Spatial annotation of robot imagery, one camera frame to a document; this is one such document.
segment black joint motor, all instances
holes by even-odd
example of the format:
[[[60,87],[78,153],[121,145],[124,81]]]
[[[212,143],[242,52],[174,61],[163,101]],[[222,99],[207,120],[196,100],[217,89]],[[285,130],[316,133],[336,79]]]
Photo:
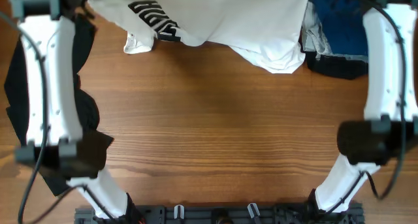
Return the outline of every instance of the black joint motor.
[[[113,138],[105,134],[88,131],[78,142],[63,139],[58,145],[47,145],[40,172],[63,178],[96,178],[105,167],[106,150],[112,141]],[[32,168],[38,161],[39,153],[40,147],[31,142],[14,152],[16,162]]]
[[[400,154],[402,126],[389,116],[380,120],[347,121],[338,129],[337,145],[341,154],[355,165],[375,163],[386,165]],[[406,122],[406,152],[418,144],[418,118]]]
[[[87,0],[9,0],[13,17],[21,22],[28,16],[50,15],[52,20],[61,16],[73,19],[75,10],[84,7]]]

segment cloth pile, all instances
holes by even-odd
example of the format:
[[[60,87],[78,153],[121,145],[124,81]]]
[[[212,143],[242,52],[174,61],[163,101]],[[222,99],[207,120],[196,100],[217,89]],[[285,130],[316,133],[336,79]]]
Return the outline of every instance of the cloth pile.
[[[308,0],[90,0],[95,12],[128,32],[124,52],[149,52],[154,38],[230,46],[271,73],[301,66],[299,37]]]
[[[356,0],[309,0],[302,24],[308,68],[352,80],[368,73],[368,45]]]

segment wood grain surface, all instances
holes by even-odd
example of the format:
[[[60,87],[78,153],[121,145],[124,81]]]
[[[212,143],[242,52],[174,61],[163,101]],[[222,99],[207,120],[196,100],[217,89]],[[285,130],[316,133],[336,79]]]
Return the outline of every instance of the wood grain surface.
[[[10,12],[0,0],[0,9]],[[82,69],[82,89],[101,111],[99,130],[116,138],[107,165],[136,204],[213,206],[300,202],[326,177],[338,156],[336,132],[362,119],[367,77],[327,78],[305,66],[269,74],[229,47],[158,42],[152,52],[122,52],[126,33],[97,18],[99,31]],[[17,34],[0,22],[0,81]],[[8,106],[3,88],[0,109]],[[0,110],[0,223],[16,223],[30,170],[14,162],[18,140]],[[374,177],[379,190],[394,163]],[[416,223],[418,150],[406,157],[398,183],[378,202],[366,183],[355,200],[367,223]],[[38,177],[25,219],[54,197]],[[73,193],[43,223],[72,223],[85,206]]]

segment metal clamp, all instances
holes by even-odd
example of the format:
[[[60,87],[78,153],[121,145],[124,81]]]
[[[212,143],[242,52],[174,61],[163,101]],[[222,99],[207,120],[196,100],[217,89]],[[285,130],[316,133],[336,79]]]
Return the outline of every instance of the metal clamp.
[[[179,204],[174,207],[174,219],[178,220],[179,224],[184,224],[184,206]]]
[[[257,204],[251,203],[247,206],[247,209],[249,212],[249,216],[253,220],[253,224],[261,224],[260,211]]]

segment white t-shirt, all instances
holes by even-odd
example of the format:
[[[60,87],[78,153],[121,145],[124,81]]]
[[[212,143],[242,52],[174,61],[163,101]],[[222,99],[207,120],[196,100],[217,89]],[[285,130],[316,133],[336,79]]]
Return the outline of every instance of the white t-shirt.
[[[199,46],[230,46],[272,73],[304,61],[298,43],[308,0],[91,0],[91,7],[128,31],[125,52],[148,52],[154,37]]]

